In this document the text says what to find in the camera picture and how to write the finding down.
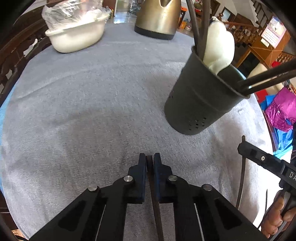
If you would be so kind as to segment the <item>right hand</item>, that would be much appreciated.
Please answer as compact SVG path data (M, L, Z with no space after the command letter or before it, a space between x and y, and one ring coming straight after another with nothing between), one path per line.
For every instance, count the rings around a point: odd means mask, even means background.
M274 197L273 204L267 211L265 218L262 220L261 232L266 236L266 238L270 238L271 235L275 235L282 223L286 222L284 228L282 229L284 232L293 220L295 216L295 207L287 211L284 216L281 216L281 210L283 207L284 199L281 196L281 191L278 191Z

